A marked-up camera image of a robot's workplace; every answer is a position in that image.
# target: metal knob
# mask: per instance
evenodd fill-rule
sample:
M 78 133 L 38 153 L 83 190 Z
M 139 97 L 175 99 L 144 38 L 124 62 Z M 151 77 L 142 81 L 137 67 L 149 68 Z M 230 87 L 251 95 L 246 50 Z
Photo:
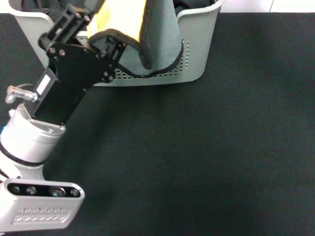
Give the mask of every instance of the metal knob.
M 31 92 L 14 86 L 9 86 L 6 93 L 6 104 L 12 104 L 16 98 L 22 98 L 32 102 L 36 102 L 38 100 L 38 94 L 36 92 Z

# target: yellow cloth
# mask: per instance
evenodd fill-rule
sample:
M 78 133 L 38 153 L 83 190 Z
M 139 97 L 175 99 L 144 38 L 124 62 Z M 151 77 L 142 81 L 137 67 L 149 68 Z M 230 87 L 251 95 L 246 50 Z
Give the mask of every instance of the yellow cloth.
M 105 0 L 87 27 L 88 38 L 114 29 L 140 42 L 145 6 L 146 0 Z

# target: camera vent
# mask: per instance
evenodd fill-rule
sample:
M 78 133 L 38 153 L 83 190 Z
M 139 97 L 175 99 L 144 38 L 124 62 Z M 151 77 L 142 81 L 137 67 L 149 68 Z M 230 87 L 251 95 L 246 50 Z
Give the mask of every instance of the camera vent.
M 22 208 L 13 219 L 13 224 L 25 222 L 63 222 L 69 215 L 67 208 Z

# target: black tablecloth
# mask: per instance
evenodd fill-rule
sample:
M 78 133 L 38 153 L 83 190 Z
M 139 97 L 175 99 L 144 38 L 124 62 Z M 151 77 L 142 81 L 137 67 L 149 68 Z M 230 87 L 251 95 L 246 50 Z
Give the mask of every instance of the black tablecloth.
M 42 67 L 0 20 L 4 96 Z M 199 80 L 89 90 L 44 168 L 86 191 L 76 220 L 12 235 L 314 235 L 314 119 L 315 15 L 221 14 Z

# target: bolt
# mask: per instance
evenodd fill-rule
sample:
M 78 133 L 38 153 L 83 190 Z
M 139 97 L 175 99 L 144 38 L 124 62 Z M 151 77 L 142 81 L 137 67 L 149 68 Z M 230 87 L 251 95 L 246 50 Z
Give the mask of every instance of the bolt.
M 43 9 L 43 13 L 48 14 L 49 13 L 49 9 L 48 8 L 44 8 Z
M 55 53 L 56 53 L 56 49 L 55 49 L 55 48 L 50 48 L 50 49 L 49 49 L 49 52 L 50 52 L 51 54 L 55 54 Z
M 60 54 L 60 56 L 65 56 L 65 51 L 61 49 L 61 50 L 59 51 L 59 54 Z
M 90 19 L 89 16 L 85 16 L 85 17 L 84 17 L 84 20 L 87 21 L 87 22 L 90 22 L 91 19 Z
M 75 17 L 78 18 L 78 19 L 81 19 L 81 14 L 79 12 L 75 13 Z

